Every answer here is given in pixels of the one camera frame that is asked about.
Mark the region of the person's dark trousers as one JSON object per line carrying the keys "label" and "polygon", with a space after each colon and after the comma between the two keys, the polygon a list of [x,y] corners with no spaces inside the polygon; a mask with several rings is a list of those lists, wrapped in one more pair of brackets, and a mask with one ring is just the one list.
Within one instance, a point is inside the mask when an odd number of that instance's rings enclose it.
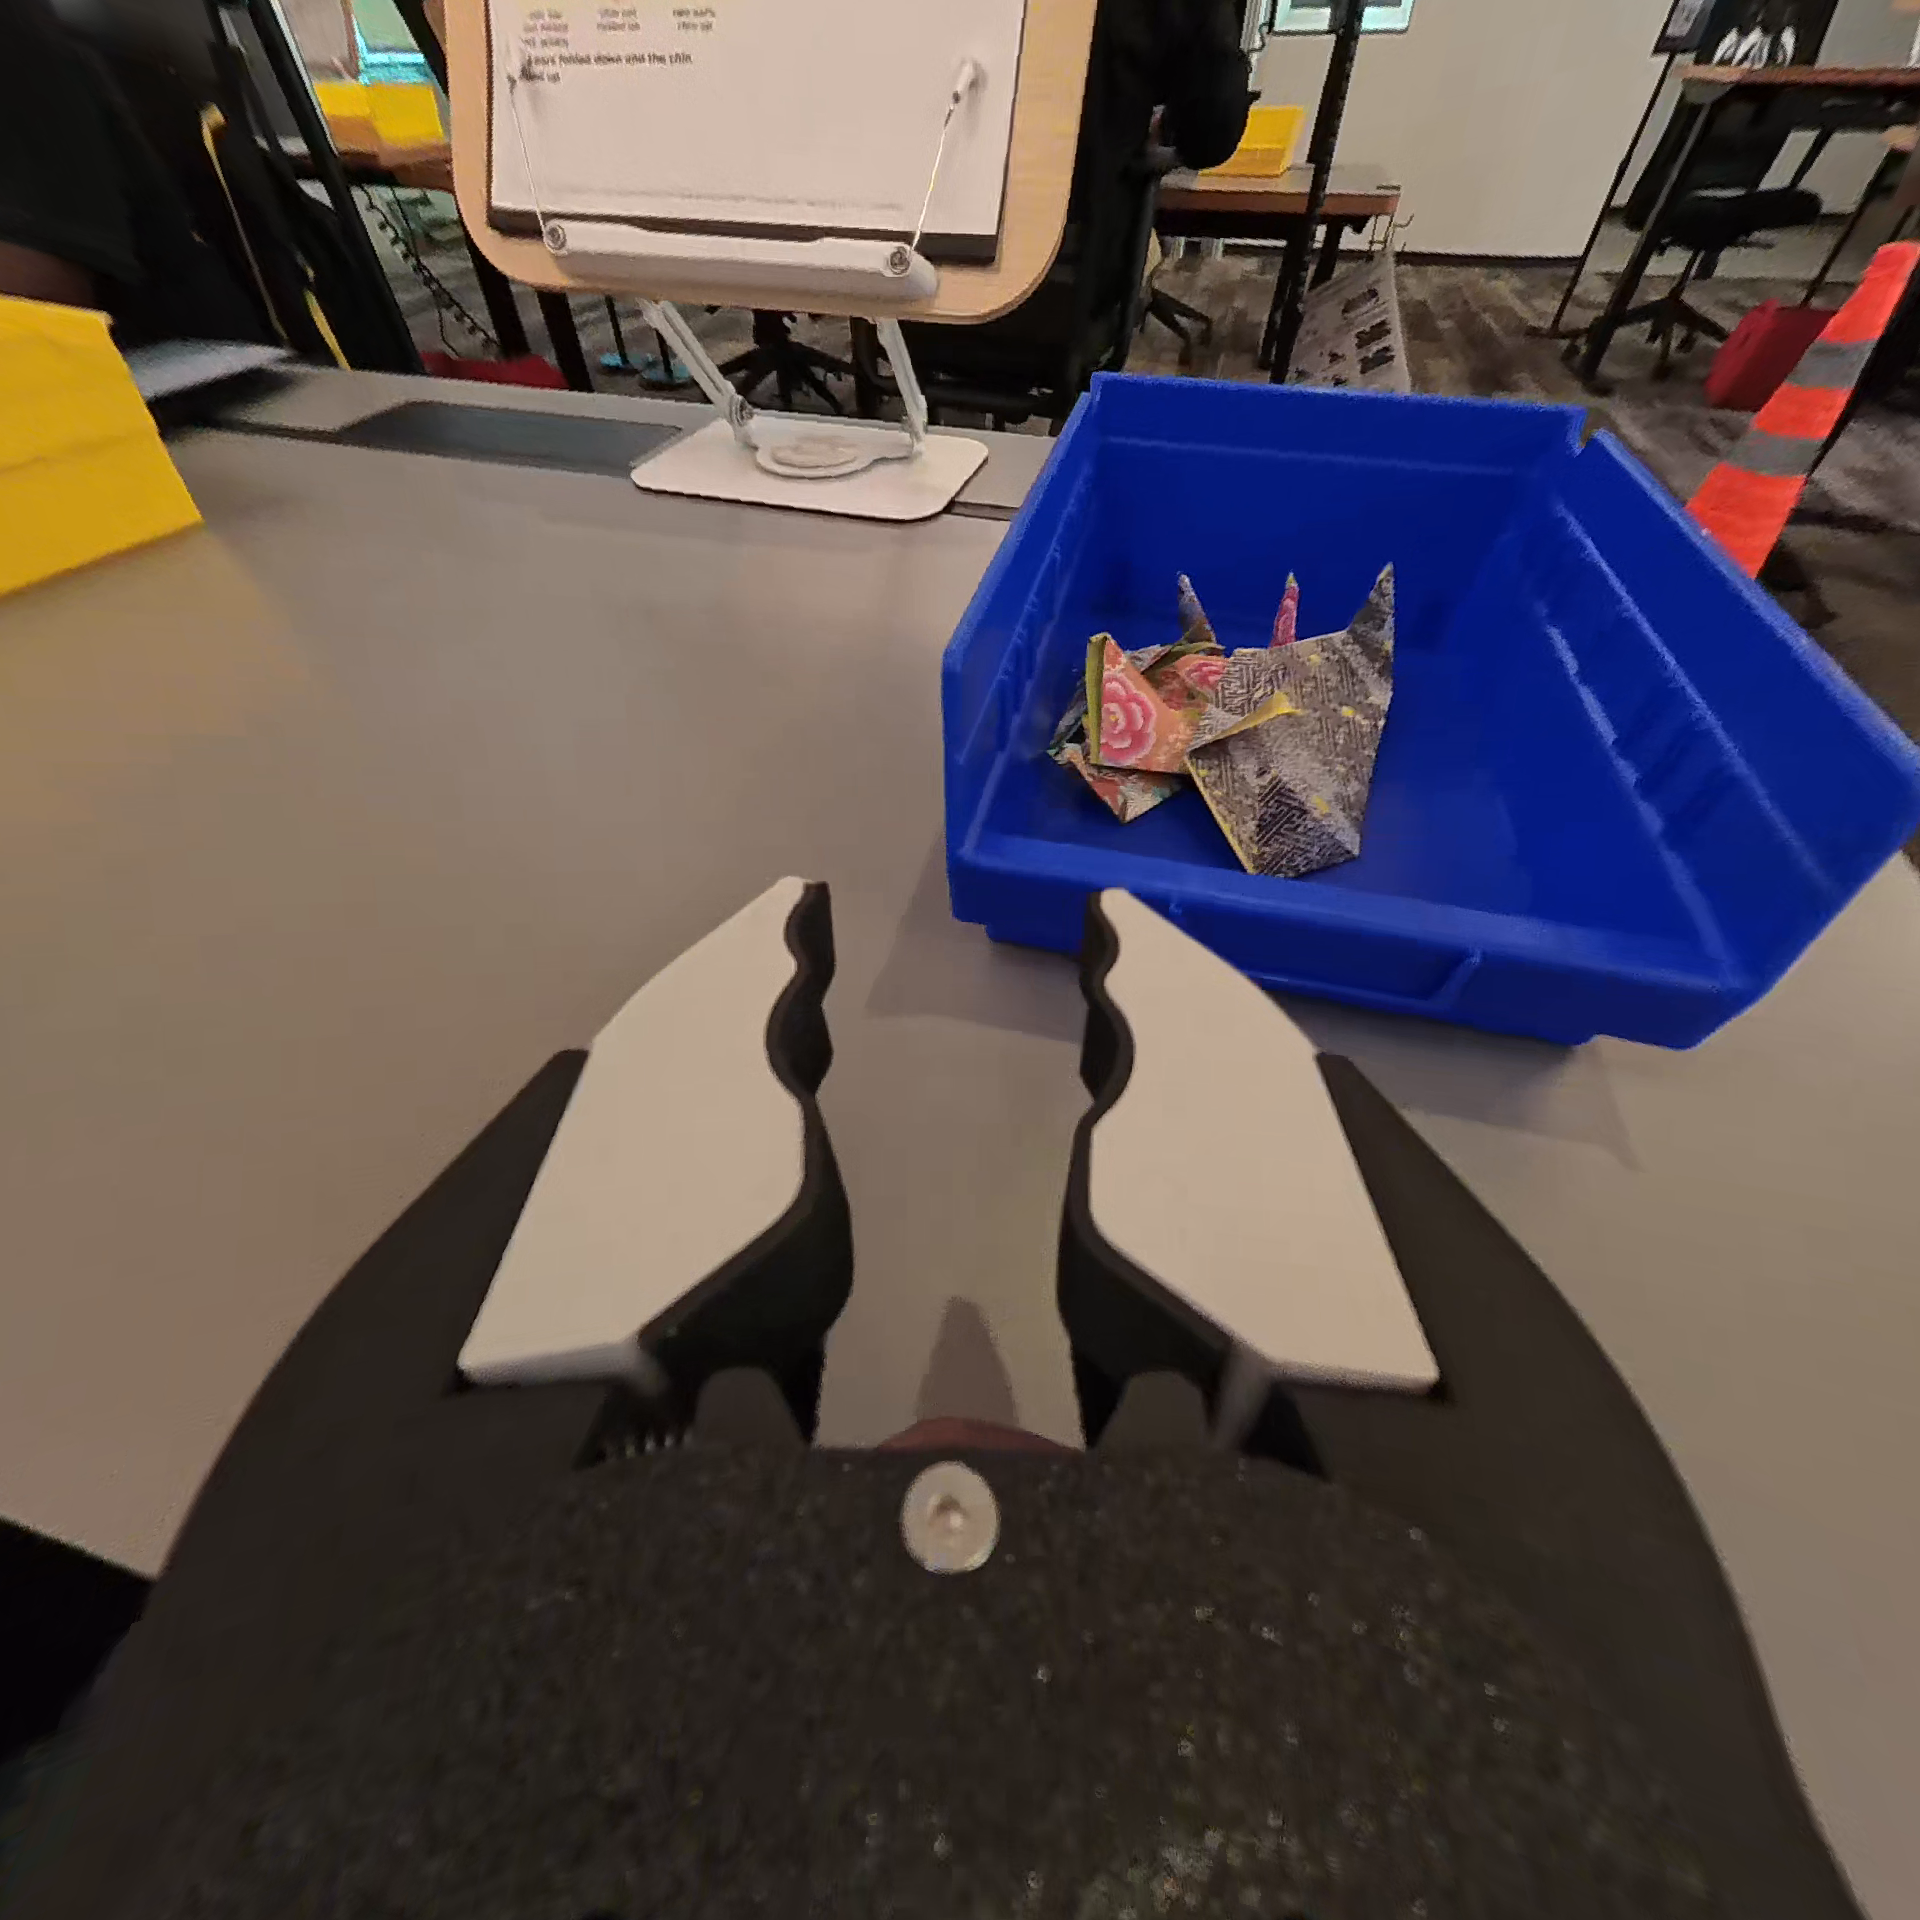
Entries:
{"label": "person's dark trousers", "polygon": [[152,1591],[148,1575],[3,1521],[3,1765],[57,1731]]}

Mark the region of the pink floral folded origami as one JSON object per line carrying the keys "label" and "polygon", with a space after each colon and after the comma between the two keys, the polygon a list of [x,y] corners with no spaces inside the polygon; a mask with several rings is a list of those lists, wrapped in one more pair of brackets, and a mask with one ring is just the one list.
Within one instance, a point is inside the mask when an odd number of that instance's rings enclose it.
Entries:
{"label": "pink floral folded origami", "polygon": [[1178,641],[1136,653],[1096,634],[1086,657],[1084,753],[1105,774],[1182,778],[1188,753],[1217,714],[1230,653],[1217,642]]}

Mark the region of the black office chair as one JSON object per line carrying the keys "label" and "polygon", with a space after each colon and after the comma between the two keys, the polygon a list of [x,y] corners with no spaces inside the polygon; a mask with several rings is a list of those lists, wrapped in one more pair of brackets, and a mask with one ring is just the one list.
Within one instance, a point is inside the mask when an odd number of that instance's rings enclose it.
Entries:
{"label": "black office chair", "polygon": [[1702,103],[1681,103],[1654,145],[1643,173],[1624,203],[1624,227],[1652,234],[1654,251],[1681,250],[1684,260],[1667,294],[1635,305],[1626,323],[1649,325],[1654,347],[1650,377],[1665,380],[1676,353],[1705,334],[1726,342],[1728,331],[1689,305],[1689,285],[1717,274],[1721,255],[1760,235],[1809,227],[1822,202],[1794,177],[1766,188],[1793,121],[1780,89],[1734,97],[1708,125]]}
{"label": "black office chair", "polygon": [[1122,367],[1169,171],[1236,153],[1257,97],[1243,5],[1100,2],[1061,250],[1041,285],[971,327],[904,325],[936,423],[1058,429],[1096,373]]}

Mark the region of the red box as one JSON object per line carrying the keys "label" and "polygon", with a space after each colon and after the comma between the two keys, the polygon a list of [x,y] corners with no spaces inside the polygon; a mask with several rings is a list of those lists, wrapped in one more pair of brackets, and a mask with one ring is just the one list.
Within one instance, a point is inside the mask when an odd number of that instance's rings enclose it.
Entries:
{"label": "red box", "polygon": [[1838,309],[1770,297],[1750,307],[1702,374],[1700,398],[1717,411],[1753,413],[1787,380]]}

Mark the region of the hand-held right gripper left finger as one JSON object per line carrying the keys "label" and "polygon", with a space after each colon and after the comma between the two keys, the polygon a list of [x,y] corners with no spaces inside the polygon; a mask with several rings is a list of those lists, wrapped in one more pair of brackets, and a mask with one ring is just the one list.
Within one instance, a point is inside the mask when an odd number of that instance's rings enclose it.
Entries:
{"label": "hand-held right gripper left finger", "polygon": [[613,1386],[692,1414],[754,1377],[802,1445],[856,1277],[820,1111],[833,891],[779,878],[593,1037],[459,1349],[467,1387]]}

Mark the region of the wooden desk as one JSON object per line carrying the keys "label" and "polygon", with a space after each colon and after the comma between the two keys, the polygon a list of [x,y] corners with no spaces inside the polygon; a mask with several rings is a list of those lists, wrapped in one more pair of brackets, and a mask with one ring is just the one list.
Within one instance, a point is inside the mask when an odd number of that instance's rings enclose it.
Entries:
{"label": "wooden desk", "polygon": [[[1705,124],[1710,125],[1717,110],[1731,106],[1734,97],[1750,97],[1764,89],[1780,89],[1786,93],[1793,121],[1793,132],[1787,134],[1780,156],[1766,171],[1766,188],[1787,185],[1794,177],[1802,177],[1802,185],[1814,191],[1810,188],[1810,173],[1838,137],[1916,132],[1917,75],[1910,63],[1692,63],[1678,85],[1678,100],[1673,107],[1708,106],[1710,117]],[[1728,255],[1766,250],[1789,234],[1814,229],[1822,217],[1824,211],[1819,211],[1817,220],[1809,227],[1766,234],[1741,246],[1728,250],[1721,255],[1717,271]],[[1613,276],[1597,314],[1582,325],[1573,325],[1569,317],[1573,297],[1593,263],[1596,239],[1592,239],[1582,251],[1546,331],[1548,338],[1562,346],[1563,359],[1579,389],[1593,398],[1603,398],[1613,391],[1613,380],[1606,374],[1610,359],[1621,338],[1629,331],[1640,331],[1643,337],[1645,349],[1650,353],[1649,374],[1652,373],[1657,349],[1649,346],[1649,325],[1643,319],[1627,325],[1626,314],[1635,305],[1667,294],[1684,260],[1681,250],[1668,250],[1665,253],[1654,251],[1652,231],[1635,234],[1626,229],[1624,217],[1618,217],[1618,221],[1629,237],[1629,251],[1626,253],[1624,268]],[[1698,292],[1715,276],[1694,282],[1686,291],[1686,299],[1698,314],[1718,323],[1712,314],[1696,305]],[[1694,347],[1698,346],[1721,342],[1702,334]],[[1673,354],[1670,373],[1689,353]]]}
{"label": "wooden desk", "polygon": [[1282,380],[1299,342],[1308,294],[1333,278],[1345,239],[1392,223],[1402,211],[1402,182],[1379,165],[1334,163],[1323,185],[1312,181],[1310,165],[1294,165],[1278,177],[1172,171],[1160,188],[1163,245],[1280,250],[1257,349],[1257,363],[1273,382]]}

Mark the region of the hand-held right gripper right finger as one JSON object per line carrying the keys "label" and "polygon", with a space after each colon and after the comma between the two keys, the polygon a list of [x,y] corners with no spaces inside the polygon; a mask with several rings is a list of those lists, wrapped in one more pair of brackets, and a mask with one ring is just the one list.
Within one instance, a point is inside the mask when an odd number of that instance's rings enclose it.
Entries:
{"label": "hand-held right gripper right finger", "polygon": [[1086,1445],[1146,1377],[1233,1450],[1284,1386],[1428,1397],[1443,1369],[1308,1033],[1117,886],[1088,901],[1078,981],[1058,1314]]}

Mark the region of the white instruction sheet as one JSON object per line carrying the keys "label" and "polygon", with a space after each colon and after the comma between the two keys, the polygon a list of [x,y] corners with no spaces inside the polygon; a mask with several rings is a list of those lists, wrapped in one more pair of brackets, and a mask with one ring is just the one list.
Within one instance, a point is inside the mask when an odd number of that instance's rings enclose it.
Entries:
{"label": "white instruction sheet", "polygon": [[1019,2],[486,5],[490,214],[1000,246]]}

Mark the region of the orange traffic cone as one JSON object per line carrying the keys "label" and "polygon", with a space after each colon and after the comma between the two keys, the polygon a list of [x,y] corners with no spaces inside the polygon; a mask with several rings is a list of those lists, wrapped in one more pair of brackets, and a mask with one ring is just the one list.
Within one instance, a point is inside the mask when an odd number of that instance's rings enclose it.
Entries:
{"label": "orange traffic cone", "polygon": [[1888,337],[1916,309],[1916,274],[1916,242],[1873,253],[1838,316],[1694,486],[1686,513],[1747,579],[1763,577]]}

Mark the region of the multicoloured floral folded origami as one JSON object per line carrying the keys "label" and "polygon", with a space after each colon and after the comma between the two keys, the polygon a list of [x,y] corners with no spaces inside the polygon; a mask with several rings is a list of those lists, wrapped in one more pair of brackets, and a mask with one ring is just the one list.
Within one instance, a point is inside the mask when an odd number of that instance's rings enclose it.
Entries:
{"label": "multicoloured floral folded origami", "polygon": [[1084,708],[1062,717],[1052,733],[1048,755],[1053,764],[1075,771],[1122,826],[1144,818],[1188,786],[1185,774],[1114,771],[1096,764],[1088,755],[1088,714]]}

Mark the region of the black patterned origami paper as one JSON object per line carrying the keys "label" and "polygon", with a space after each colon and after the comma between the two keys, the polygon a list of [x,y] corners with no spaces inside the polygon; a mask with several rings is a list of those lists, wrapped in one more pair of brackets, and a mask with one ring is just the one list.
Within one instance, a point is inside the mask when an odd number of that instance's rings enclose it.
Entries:
{"label": "black patterned origami paper", "polygon": [[1299,597],[1286,580],[1268,645],[1228,657],[1182,769],[1236,861],[1284,879],[1360,853],[1397,674],[1392,567],[1340,630],[1301,634]]}

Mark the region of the printed newspaper sheet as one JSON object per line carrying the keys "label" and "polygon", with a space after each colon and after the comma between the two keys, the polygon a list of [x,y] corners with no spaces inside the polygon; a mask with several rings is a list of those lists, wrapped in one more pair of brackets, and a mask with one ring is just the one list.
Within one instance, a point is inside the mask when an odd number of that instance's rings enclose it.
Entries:
{"label": "printed newspaper sheet", "polygon": [[1312,391],[1412,393],[1392,250],[1374,251],[1310,291],[1284,382]]}

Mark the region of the small yellow bin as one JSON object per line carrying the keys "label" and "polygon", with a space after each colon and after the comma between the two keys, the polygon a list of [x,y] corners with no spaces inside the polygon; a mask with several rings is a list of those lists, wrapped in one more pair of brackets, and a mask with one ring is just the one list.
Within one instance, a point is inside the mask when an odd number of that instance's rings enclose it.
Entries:
{"label": "small yellow bin", "polygon": [[441,93],[429,81],[315,81],[314,92],[339,153],[420,156],[449,145]]}
{"label": "small yellow bin", "polygon": [[1294,163],[1305,129],[1308,110],[1301,103],[1256,103],[1234,153],[1206,167],[1200,178],[1280,181]]}

